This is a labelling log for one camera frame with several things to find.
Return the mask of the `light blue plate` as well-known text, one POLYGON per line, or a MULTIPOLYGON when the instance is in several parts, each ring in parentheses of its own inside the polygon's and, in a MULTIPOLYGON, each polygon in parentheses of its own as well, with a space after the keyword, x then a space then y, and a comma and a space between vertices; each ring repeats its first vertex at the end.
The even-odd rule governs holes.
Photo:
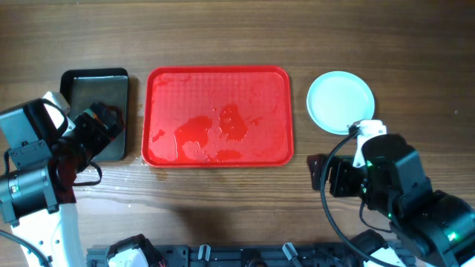
POLYGON ((376 110, 367 83, 346 71, 320 75, 309 87, 306 104, 312 121, 336 135, 347 135, 354 122, 372 119, 376 110))

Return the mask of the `orange green sponge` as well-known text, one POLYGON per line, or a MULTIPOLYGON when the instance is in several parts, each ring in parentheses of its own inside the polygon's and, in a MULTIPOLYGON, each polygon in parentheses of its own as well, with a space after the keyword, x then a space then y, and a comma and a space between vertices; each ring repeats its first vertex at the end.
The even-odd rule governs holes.
POLYGON ((116 129, 122 131, 125 127, 122 110, 117 106, 94 102, 85 110, 85 113, 110 131, 116 129))

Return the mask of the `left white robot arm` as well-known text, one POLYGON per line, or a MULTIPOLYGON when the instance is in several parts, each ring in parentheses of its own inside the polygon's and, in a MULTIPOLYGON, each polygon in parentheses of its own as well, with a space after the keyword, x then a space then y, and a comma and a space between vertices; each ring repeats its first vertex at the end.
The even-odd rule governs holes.
POLYGON ((86 266, 74 188, 77 174, 93 167, 125 123, 120 108, 94 102, 73 122, 48 99, 1 112, 9 148, 1 176, 1 235, 22 247, 29 266, 86 266))

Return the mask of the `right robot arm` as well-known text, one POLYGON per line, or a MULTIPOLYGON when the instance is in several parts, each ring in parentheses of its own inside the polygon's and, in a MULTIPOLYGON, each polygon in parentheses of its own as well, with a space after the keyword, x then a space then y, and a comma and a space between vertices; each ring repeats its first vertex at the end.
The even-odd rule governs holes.
POLYGON ((345 137, 329 154, 308 156, 312 188, 330 185, 334 197, 359 197, 370 210, 389 219, 390 232, 420 260, 432 266, 474 265, 474 209, 466 201, 432 188, 418 151, 398 134, 366 141, 363 161, 336 152, 356 133, 345 137))

